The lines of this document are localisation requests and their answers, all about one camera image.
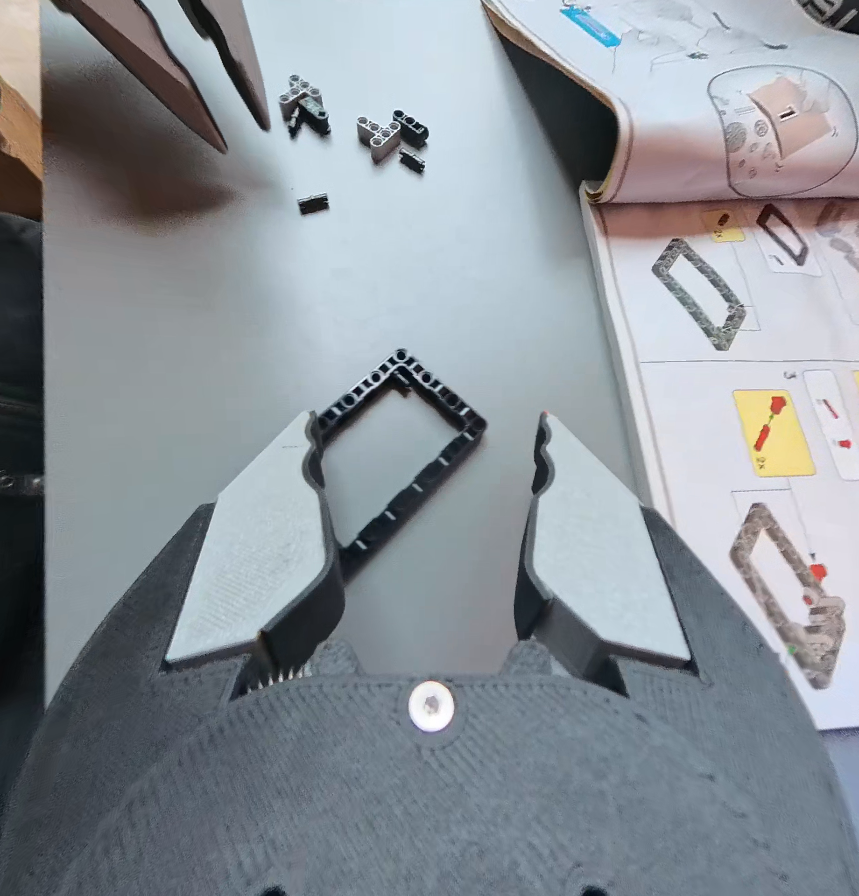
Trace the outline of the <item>black rectangular lego frame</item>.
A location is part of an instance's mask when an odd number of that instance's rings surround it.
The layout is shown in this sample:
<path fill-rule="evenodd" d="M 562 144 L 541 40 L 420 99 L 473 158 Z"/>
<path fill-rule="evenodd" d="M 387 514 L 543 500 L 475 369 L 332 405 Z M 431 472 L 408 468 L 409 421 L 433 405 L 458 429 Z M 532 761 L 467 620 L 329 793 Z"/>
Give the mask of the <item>black rectangular lego frame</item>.
<path fill-rule="evenodd" d="M 317 415 L 321 447 L 333 442 L 369 405 L 390 390 L 400 392 L 403 397 L 418 395 L 456 433 L 349 544 L 337 544 L 346 585 L 438 492 L 476 449 L 488 426 L 470 404 L 437 379 L 407 349 L 400 348 Z"/>

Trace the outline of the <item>grey lego connector piece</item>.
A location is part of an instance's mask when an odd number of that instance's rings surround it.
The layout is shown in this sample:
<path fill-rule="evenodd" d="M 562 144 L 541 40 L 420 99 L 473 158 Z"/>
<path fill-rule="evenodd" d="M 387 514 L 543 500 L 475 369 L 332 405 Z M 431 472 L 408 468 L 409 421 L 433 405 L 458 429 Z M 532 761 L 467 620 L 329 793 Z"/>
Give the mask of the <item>grey lego connector piece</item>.
<path fill-rule="evenodd" d="M 288 124 L 293 118 L 293 111 L 300 101 L 307 98 L 312 99 L 318 106 L 324 105 L 318 87 L 304 80 L 298 74 L 291 74 L 288 78 L 287 89 L 278 98 L 282 120 L 285 124 Z"/>
<path fill-rule="evenodd" d="M 370 118 L 358 117 L 356 127 L 358 139 L 368 149 L 374 165 L 384 162 L 401 144 L 401 123 L 397 119 L 380 125 Z"/>

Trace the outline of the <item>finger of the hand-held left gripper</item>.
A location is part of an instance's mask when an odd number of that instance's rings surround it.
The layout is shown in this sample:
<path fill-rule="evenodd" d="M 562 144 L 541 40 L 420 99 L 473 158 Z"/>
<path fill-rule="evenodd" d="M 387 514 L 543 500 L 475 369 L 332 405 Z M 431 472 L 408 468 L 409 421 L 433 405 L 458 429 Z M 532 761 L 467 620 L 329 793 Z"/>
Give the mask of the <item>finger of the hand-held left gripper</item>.
<path fill-rule="evenodd" d="M 180 1 L 190 23 L 211 40 L 222 65 L 259 128 L 271 128 L 263 73 L 242 1 Z"/>
<path fill-rule="evenodd" d="M 148 8 L 137 1 L 55 1 L 160 103 L 222 154 L 227 144 L 197 84 L 177 60 Z"/>

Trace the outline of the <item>black lego beam piece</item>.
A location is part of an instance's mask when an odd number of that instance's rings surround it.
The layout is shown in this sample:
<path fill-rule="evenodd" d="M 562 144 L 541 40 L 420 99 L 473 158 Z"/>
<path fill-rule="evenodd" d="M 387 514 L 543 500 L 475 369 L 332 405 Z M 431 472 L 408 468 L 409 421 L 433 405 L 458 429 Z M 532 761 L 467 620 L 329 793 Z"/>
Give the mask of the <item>black lego beam piece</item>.
<path fill-rule="evenodd" d="M 302 96 L 293 104 L 287 124 L 289 137 L 295 138 L 302 126 L 308 126 L 321 137 L 327 137 L 331 133 L 326 109 L 312 96 Z"/>

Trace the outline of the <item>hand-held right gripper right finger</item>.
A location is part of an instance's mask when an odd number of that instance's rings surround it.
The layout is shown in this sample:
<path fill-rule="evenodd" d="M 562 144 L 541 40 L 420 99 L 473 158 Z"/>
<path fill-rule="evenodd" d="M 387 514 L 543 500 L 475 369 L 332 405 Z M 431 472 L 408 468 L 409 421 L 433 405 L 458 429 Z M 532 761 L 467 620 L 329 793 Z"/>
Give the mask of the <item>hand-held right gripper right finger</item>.
<path fill-rule="evenodd" d="M 543 644 L 574 678 L 608 678 L 617 658 L 688 669 L 690 647 L 636 495 L 547 411 L 534 458 L 518 639 Z"/>

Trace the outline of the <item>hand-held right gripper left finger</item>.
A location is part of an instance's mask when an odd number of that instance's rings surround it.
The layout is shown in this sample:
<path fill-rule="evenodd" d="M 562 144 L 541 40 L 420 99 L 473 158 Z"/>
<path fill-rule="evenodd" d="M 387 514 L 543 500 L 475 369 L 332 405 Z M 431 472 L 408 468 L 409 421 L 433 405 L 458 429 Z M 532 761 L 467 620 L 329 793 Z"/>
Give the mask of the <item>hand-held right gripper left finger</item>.
<path fill-rule="evenodd" d="M 164 657 L 169 667 L 250 654 L 288 673 L 333 633 L 345 586 L 322 454 L 317 414 L 304 411 L 222 490 Z"/>

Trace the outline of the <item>black lego connector block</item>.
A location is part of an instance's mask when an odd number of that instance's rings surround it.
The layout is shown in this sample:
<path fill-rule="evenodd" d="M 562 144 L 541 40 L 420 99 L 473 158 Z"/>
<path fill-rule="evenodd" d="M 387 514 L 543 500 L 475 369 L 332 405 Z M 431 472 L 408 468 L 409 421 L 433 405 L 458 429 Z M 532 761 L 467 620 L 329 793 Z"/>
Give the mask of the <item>black lego connector block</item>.
<path fill-rule="evenodd" d="M 393 121 L 399 124 L 401 140 L 415 150 L 425 147 L 429 140 L 429 128 L 416 118 L 407 115 L 401 109 L 393 111 Z"/>

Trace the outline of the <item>lego instruction booklet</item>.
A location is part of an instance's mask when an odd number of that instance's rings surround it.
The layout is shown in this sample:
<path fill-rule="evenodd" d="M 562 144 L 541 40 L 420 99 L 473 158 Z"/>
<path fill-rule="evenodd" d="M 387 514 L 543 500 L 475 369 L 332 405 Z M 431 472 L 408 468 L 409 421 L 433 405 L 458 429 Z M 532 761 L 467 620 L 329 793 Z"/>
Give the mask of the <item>lego instruction booklet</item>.
<path fill-rule="evenodd" d="M 859 728 L 859 35 L 797 2 L 483 2 L 613 113 L 583 219 L 655 509 Z"/>

